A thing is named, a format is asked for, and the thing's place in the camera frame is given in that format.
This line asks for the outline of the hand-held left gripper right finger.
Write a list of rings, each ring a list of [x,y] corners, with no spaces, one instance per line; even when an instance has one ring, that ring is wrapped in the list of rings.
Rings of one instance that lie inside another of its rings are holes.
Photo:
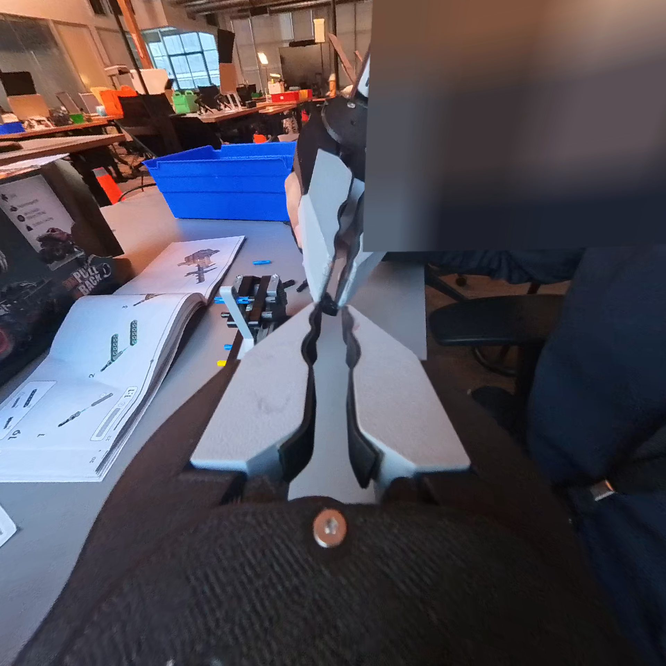
[[[358,485],[460,473],[470,458],[420,359],[352,306],[341,310],[348,454]]]

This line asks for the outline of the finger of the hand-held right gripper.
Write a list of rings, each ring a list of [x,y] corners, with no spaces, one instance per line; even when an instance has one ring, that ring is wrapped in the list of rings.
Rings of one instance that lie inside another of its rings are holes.
[[[342,159],[318,149],[310,185],[298,207],[302,261],[312,301],[321,304],[336,262],[336,238],[354,178]]]
[[[344,266],[334,296],[335,308],[348,304],[386,255],[386,251],[364,249],[364,191],[364,182],[352,180],[348,198],[342,207],[336,244],[342,248]]]

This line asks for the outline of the lego assembly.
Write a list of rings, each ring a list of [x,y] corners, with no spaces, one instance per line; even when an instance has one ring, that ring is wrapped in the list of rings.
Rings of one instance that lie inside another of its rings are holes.
[[[222,306],[221,317],[227,327],[237,331],[227,362],[242,359],[289,319],[287,289],[295,283],[282,281],[278,274],[238,275],[232,285],[219,288],[213,302]]]

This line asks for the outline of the lego instruction booklet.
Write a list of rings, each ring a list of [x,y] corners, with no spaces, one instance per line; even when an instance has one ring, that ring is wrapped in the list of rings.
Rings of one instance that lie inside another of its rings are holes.
[[[101,481],[244,242],[174,242],[113,295],[81,298],[1,404],[1,482]]]

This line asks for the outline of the black lego set box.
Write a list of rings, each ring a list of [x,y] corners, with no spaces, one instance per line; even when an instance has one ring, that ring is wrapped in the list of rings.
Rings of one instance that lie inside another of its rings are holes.
[[[1,385],[49,348],[77,300],[129,280],[123,255],[69,162],[1,174]]]

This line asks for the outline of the person's right hand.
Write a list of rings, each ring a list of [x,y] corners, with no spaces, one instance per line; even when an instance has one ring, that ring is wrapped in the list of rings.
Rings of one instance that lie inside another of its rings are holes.
[[[298,235],[300,233],[298,209],[302,198],[302,190],[298,175],[295,171],[292,171],[287,176],[284,182],[284,190],[286,195],[288,220],[290,222],[292,231],[295,235]]]

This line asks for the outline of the large black screen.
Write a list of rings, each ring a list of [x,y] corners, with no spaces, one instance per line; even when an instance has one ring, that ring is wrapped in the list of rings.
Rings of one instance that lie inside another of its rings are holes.
[[[281,46],[279,56],[286,88],[310,89],[313,96],[328,91],[332,68],[327,44]]]

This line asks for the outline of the blue plastic bin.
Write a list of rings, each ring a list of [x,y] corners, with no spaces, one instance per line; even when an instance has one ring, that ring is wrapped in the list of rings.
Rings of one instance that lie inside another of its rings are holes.
[[[288,221],[295,141],[193,148],[144,162],[177,219]]]

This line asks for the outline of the wooden desk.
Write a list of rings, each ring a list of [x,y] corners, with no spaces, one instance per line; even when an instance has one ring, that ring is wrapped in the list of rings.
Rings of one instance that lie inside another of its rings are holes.
[[[30,130],[1,135],[1,144],[21,147],[1,152],[1,166],[34,161],[54,155],[76,154],[106,148],[130,140],[112,118],[99,119],[65,127]]]
[[[278,135],[297,135],[303,120],[307,121],[313,112],[321,109],[328,99],[312,97],[295,102],[256,104],[253,108],[242,106],[223,111],[189,112],[173,114],[173,120],[188,120],[213,130],[218,137],[230,135],[237,130],[242,140],[254,141],[254,135],[271,138]]]

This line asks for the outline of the arched window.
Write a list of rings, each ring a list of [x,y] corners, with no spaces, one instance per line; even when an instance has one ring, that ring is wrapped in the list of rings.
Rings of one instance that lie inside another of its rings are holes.
[[[143,38],[151,61],[167,71],[174,90],[219,86],[219,56],[212,34],[167,27],[144,30]]]

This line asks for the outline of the white box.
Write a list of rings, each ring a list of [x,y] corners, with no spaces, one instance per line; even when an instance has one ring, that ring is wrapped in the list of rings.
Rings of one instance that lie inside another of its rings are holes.
[[[170,81],[166,69],[136,69],[129,72],[131,84],[138,94],[161,95]]]

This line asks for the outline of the person's navy jacket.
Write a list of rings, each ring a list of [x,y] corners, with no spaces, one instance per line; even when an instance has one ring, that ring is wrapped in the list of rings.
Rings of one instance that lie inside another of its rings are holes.
[[[559,490],[627,637],[665,664],[665,246],[543,250],[570,280],[529,399],[531,458]]]

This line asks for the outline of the orange cone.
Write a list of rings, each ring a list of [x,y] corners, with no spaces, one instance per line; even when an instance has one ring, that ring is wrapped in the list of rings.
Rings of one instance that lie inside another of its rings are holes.
[[[112,175],[104,167],[93,169],[97,184],[108,198],[110,205],[117,204],[122,199],[122,191]]]

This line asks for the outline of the orange storage bin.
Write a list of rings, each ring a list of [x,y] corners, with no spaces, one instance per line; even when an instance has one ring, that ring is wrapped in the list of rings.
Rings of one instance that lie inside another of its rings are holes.
[[[137,91],[127,85],[122,85],[119,89],[100,88],[97,92],[108,117],[124,117],[121,99],[138,96]]]

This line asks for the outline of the black monitor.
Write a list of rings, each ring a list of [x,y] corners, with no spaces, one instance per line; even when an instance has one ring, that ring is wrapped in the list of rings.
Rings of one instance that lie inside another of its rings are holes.
[[[1,71],[0,78],[5,95],[8,97],[37,94],[34,80],[29,71]]]

